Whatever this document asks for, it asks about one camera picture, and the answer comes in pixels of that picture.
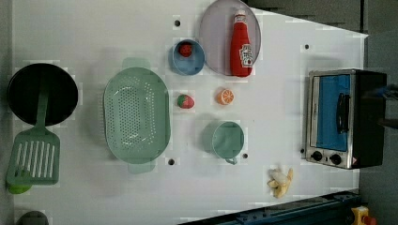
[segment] black frying pan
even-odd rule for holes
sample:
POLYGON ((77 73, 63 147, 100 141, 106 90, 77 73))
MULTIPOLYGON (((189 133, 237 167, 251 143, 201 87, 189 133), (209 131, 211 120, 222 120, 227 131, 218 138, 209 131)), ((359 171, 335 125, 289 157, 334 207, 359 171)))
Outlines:
POLYGON ((76 108, 78 90, 70 75, 55 65, 32 64, 19 70, 8 84, 8 105, 25 123, 35 125, 41 76, 49 84, 46 126, 59 124, 76 108))

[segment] white plate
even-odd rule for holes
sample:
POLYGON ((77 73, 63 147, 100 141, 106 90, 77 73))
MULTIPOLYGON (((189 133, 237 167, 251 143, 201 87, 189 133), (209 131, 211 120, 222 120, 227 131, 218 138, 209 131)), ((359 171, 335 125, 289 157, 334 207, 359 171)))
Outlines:
POLYGON ((199 30, 199 41, 205 50, 207 65, 214 71, 231 75, 229 54, 233 34, 234 16, 238 9, 246 11, 249 40, 252 45, 254 62, 261 47, 261 32, 252 10, 239 0, 218 0, 211 4, 199 30))

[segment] blue bowl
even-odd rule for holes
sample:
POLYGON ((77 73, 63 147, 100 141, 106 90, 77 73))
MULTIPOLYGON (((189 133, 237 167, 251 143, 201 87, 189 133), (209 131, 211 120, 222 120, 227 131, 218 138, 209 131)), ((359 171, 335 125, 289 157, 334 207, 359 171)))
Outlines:
POLYGON ((202 70, 205 65, 205 52, 202 46, 190 39, 185 39, 177 43, 173 48, 172 66, 177 73, 182 75, 195 75, 202 70), (192 45, 192 54, 189 57, 182 56, 178 49, 182 43, 189 42, 192 45))

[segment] orange slice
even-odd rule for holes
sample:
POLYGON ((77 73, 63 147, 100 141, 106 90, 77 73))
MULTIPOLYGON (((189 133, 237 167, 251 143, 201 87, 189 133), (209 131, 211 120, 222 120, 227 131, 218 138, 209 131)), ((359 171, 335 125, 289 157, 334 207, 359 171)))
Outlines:
POLYGON ((234 100, 234 93, 229 89, 224 89, 217 95, 217 101, 221 105, 228 105, 234 100))

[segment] white table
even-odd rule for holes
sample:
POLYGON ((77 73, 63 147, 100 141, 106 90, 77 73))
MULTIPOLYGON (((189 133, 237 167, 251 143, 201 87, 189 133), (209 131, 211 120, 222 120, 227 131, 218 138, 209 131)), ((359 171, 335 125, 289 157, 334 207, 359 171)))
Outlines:
MULTIPOLYGON (((358 188, 359 171, 306 162, 299 149, 308 72, 362 68, 365 36, 254 9, 262 52, 252 76, 225 77, 208 67, 196 76, 177 75, 167 52, 182 38, 197 37, 211 2, 13 1, 13 66, 54 60, 74 75, 80 91, 74 114, 50 127, 61 140, 59 183, 15 196, 16 218, 39 210, 58 225, 177 224, 358 188), (103 133, 103 90, 127 57, 148 59, 171 96, 171 141, 155 171, 138 175, 112 155, 103 133), (233 105, 215 102, 221 87, 234 90, 233 105), (179 93, 195 98, 193 110, 176 106, 179 93), (235 166, 202 149, 200 134, 216 118, 244 128, 242 153, 249 157, 240 155, 235 166), (169 166, 169 158, 176 165, 169 166), (267 187, 268 170, 277 167, 295 173, 280 200, 267 187)), ((13 135, 27 128, 14 118, 13 135)))

